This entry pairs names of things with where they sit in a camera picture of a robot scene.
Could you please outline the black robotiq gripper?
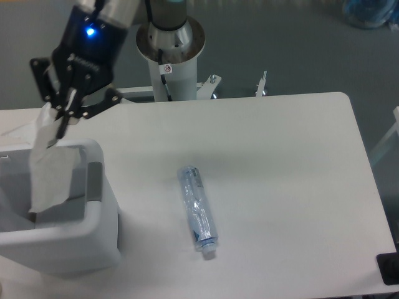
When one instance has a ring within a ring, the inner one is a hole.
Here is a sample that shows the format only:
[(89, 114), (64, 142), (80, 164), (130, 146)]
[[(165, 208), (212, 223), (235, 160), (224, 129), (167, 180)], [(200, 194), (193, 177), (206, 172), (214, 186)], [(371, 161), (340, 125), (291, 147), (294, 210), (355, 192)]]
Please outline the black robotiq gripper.
[[(113, 66), (127, 36), (127, 29), (100, 18), (93, 20), (82, 6), (72, 8), (59, 46), (52, 53), (60, 87), (52, 83), (48, 57), (30, 60), (29, 65), (42, 100), (56, 111), (60, 120), (54, 139), (62, 139), (71, 118), (90, 119), (122, 101), (122, 94), (108, 88), (102, 101), (83, 105), (84, 96), (95, 93), (113, 81)], [(67, 103), (69, 88), (74, 91)]]

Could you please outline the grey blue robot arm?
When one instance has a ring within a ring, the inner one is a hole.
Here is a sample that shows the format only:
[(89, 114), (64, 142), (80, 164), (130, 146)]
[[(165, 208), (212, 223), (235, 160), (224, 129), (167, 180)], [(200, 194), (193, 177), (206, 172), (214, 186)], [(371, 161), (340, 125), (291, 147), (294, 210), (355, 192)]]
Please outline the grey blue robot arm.
[(51, 56), (30, 61), (39, 93), (59, 122), (51, 142), (65, 136), (71, 119), (92, 118), (121, 102), (111, 86), (113, 66), (130, 26), (174, 31), (185, 25), (186, 12), (186, 1), (77, 1)]

